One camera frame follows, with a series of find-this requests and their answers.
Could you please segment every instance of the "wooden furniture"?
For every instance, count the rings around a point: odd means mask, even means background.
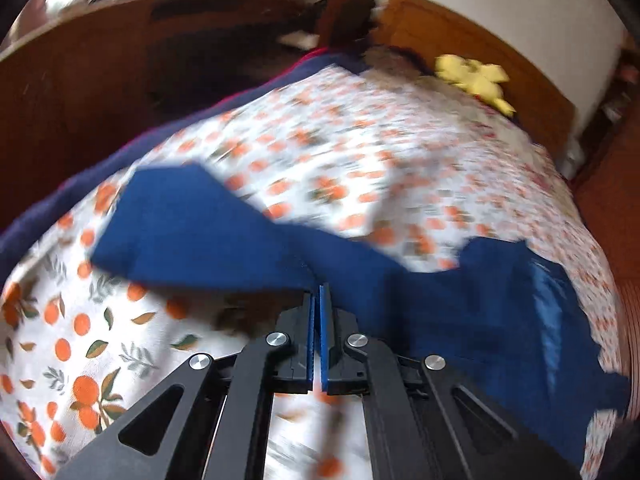
[[[584,164],[571,182],[578,189],[599,166],[619,131],[619,122],[640,95],[640,48],[627,34],[603,98],[578,138]]]
[[[502,85],[505,99],[516,109],[523,129],[553,158],[561,155],[574,105],[532,62],[477,23],[429,0],[389,0],[373,38],[410,48],[431,69],[442,54],[501,65],[510,78]]]
[[[254,86],[228,82],[303,9],[301,0],[113,0],[13,44],[0,54],[0,230],[149,127]]]
[[[429,0],[389,0],[373,36],[413,50],[430,68],[441,54],[502,65],[511,78],[505,99],[523,129],[552,156],[564,147],[574,106],[531,62],[476,23]],[[634,390],[627,418],[640,413],[640,234],[634,222],[640,218],[640,97],[631,115],[597,174],[576,194],[587,227],[609,258],[622,303],[633,305],[619,309],[623,371]]]
[[[574,199],[598,241],[620,293],[621,352],[632,378],[628,417],[640,416],[640,94],[615,125],[597,164],[592,164]]]

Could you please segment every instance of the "bed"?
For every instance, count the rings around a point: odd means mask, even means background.
[[[91,249],[140,165],[199,161],[275,221],[366,238],[420,272],[454,267],[457,250],[471,236],[525,237],[571,277],[602,347],[602,368],[628,373],[606,260],[549,157],[558,156],[568,138],[571,103],[500,39],[428,0],[389,0],[373,38],[410,49],[430,68],[440,54],[502,65],[511,77],[506,98],[522,129],[442,82],[424,79],[404,57],[392,57],[389,74],[384,66],[323,53],[263,88],[140,137],[74,177],[3,234],[2,253],[11,265],[2,269],[8,279],[0,415],[41,475],[54,474],[191,352],[222,356],[246,341],[234,332],[238,324],[227,330],[223,319],[247,298],[148,290],[92,267]],[[376,56],[370,52],[369,60]],[[335,102],[322,108],[318,89]],[[358,102],[348,100],[354,94]],[[302,128],[302,118],[314,127]],[[381,121],[386,126],[379,129]],[[322,132],[346,125],[355,133],[323,152],[328,141]],[[411,128],[424,134],[418,143],[429,153],[424,171],[407,171],[411,165],[399,148],[415,147]],[[394,148],[380,150],[380,144]],[[407,205],[406,197],[419,202]],[[251,325],[268,324],[272,315]],[[330,400],[318,392],[276,400],[267,476],[370,477],[361,405]],[[344,446],[327,450],[319,435],[336,411]],[[594,416],[582,461],[585,479],[595,477],[617,420],[611,410]]]

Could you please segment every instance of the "wooden headboard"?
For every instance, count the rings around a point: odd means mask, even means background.
[[[377,43],[410,48],[431,69],[436,57],[457,54],[501,65],[510,81],[505,99],[534,142],[562,154],[575,107],[532,62],[485,28],[429,0],[389,0],[373,32]]]

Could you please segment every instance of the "orange print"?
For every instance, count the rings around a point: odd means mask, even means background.
[[[187,153],[190,152],[196,145],[196,141],[191,139],[191,140],[185,140],[180,146],[178,146],[178,153]]]
[[[421,236],[415,241],[415,252],[417,254],[433,254],[436,246],[428,236]]]
[[[53,325],[58,320],[60,316],[59,301],[60,297],[55,296],[49,300],[49,303],[47,303],[47,306],[44,308],[44,321],[47,324]]]
[[[362,227],[363,224],[364,215],[362,213],[349,215],[338,224],[338,230],[346,231],[347,229],[355,229],[357,227]]]
[[[72,389],[76,400],[80,404],[91,406],[98,402],[98,384],[88,375],[76,377]]]
[[[18,401],[18,409],[20,410],[20,418],[24,422],[33,422],[36,420],[36,410],[32,410],[26,402]]]
[[[243,155],[249,153],[249,148],[246,145],[246,142],[238,142],[234,147],[231,148],[231,152],[229,153],[233,158],[239,158]]]
[[[329,187],[332,186],[334,182],[334,179],[327,176],[319,176],[318,178],[316,178],[316,186],[318,187]]]
[[[262,134],[260,137],[258,137],[255,140],[257,140],[261,144],[269,144],[270,142],[273,142],[274,140],[276,140],[276,138],[271,134]]]
[[[4,302],[5,303],[15,303],[20,300],[22,297],[22,289],[20,288],[20,283],[11,282],[4,290]]]
[[[53,475],[53,473],[56,472],[56,467],[51,463],[51,460],[49,460],[46,456],[42,456],[42,458],[40,459],[40,463],[42,464],[42,467],[44,468],[44,471],[46,471],[48,474]]]
[[[113,197],[116,194],[117,189],[113,184],[109,182],[103,182],[98,186],[98,191],[95,194],[95,206],[94,212],[104,213],[111,207]]]
[[[9,435],[9,438],[11,440],[14,439],[14,430],[11,429],[11,426],[9,426],[8,422],[5,422],[4,420],[2,421],[2,427],[4,428],[4,430],[6,431],[6,434]]]
[[[269,164],[265,160],[254,160],[251,164],[249,164],[249,169],[254,173],[260,173],[263,170],[266,170],[269,167]]]
[[[272,196],[280,195],[288,190],[289,187],[291,187],[291,184],[286,179],[281,178],[269,186],[268,193]]]
[[[85,247],[89,247],[94,243],[95,233],[93,229],[85,229],[80,235],[80,243]]]
[[[458,216],[462,211],[454,205],[447,205],[444,208],[444,212],[449,216]]]
[[[225,187],[229,191],[238,191],[241,187],[244,187],[244,177],[241,174],[235,174],[225,180]]]
[[[378,199],[378,196],[375,193],[365,193],[358,197],[358,202],[368,203],[375,202]]]
[[[396,233],[389,225],[377,226],[367,239],[375,245],[389,246],[396,243]]]
[[[69,341],[63,338],[58,339],[54,350],[58,359],[61,361],[69,361],[69,358],[71,357],[71,345],[69,344]]]
[[[58,227],[62,229],[69,229],[74,224],[74,217],[71,213],[67,213],[60,220],[58,220]]]
[[[88,430],[95,430],[100,424],[100,417],[90,406],[83,406],[78,410],[80,424]]]
[[[448,258],[441,258],[438,260],[438,267],[442,270],[455,269],[458,265]]]
[[[91,329],[91,320],[87,314],[78,314],[74,319],[74,331],[78,335],[87,335]]]
[[[91,270],[91,263],[89,263],[87,260],[81,262],[80,265],[78,265],[78,277],[80,277],[82,280],[88,278],[89,274],[91,274]]]
[[[490,232],[491,232],[491,229],[489,229],[487,225],[485,224],[476,225],[476,233],[478,233],[480,236],[489,236]]]
[[[417,226],[416,224],[409,224],[407,225],[407,230],[409,231],[409,236],[415,240],[417,238],[421,238],[423,235],[423,230],[420,228],[420,226]]]
[[[427,229],[441,230],[447,225],[439,218],[427,218]]]
[[[8,394],[12,394],[14,392],[14,385],[8,375],[3,375],[1,378],[1,382],[2,389],[4,391],[6,391]]]
[[[283,216],[287,215],[290,211],[291,211],[291,206],[289,204],[287,204],[286,202],[279,202],[265,209],[264,215],[268,216],[268,218],[275,220],[277,218],[282,218]]]
[[[47,439],[47,435],[44,433],[42,426],[37,420],[31,423],[31,437],[38,447],[44,446],[44,441]]]
[[[182,298],[171,298],[166,302],[166,312],[174,319],[184,319],[188,313],[186,302]]]
[[[139,283],[130,283],[127,287],[127,299],[129,301],[139,301],[145,297],[146,287]]]
[[[328,192],[332,200],[342,200],[349,194],[349,191],[344,186],[331,186]]]
[[[344,465],[334,455],[328,456],[318,464],[318,476],[320,478],[336,478],[344,471]]]
[[[53,424],[51,425],[49,434],[51,435],[52,439],[55,440],[56,442],[62,442],[63,440],[66,439],[65,430],[62,429],[62,426],[57,421],[54,421]]]
[[[272,142],[268,146],[268,150],[270,152],[279,153],[279,152],[282,152],[286,147],[287,145],[284,142],[282,142],[281,140],[276,140],[276,142]]]
[[[11,326],[14,330],[18,328],[18,324],[20,323],[20,315],[18,314],[18,309],[15,306],[15,303],[5,303],[2,305],[2,315],[4,316],[4,320],[7,325]]]
[[[53,420],[53,418],[56,416],[56,413],[58,412],[58,404],[51,401],[47,403],[47,416]]]

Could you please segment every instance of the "wooden cabinet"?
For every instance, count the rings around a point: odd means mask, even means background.
[[[242,53],[303,9],[301,0],[104,1],[9,47],[0,54],[0,230],[186,105],[239,90],[227,83]]]

